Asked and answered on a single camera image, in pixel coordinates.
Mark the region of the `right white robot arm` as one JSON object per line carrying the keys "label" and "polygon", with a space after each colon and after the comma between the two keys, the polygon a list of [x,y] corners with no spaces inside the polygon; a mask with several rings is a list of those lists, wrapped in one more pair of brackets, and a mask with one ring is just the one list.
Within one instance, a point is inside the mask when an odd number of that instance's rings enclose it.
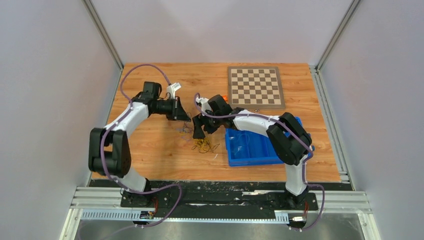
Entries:
{"label": "right white robot arm", "polygon": [[291,113],[263,115],[240,107],[232,108],[219,94],[208,99],[196,93],[193,100],[199,110],[199,114],[192,118],[193,139],[203,139],[221,126],[267,137],[277,157],[285,164],[286,204],[298,209],[305,203],[305,163],[313,156],[312,139]]}

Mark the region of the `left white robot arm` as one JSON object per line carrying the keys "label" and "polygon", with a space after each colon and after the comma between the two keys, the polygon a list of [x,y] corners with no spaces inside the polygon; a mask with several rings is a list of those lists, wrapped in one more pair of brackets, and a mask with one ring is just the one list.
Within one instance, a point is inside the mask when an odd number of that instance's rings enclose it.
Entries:
{"label": "left white robot arm", "polygon": [[107,176],[127,192],[140,207],[153,201],[150,182],[132,166],[129,138],[150,115],[164,115],[169,121],[190,122],[180,98],[176,95],[180,83],[166,88],[167,98],[161,98],[160,83],[146,81],[143,90],[132,97],[127,108],[113,122],[103,128],[93,128],[89,135],[88,168]]}

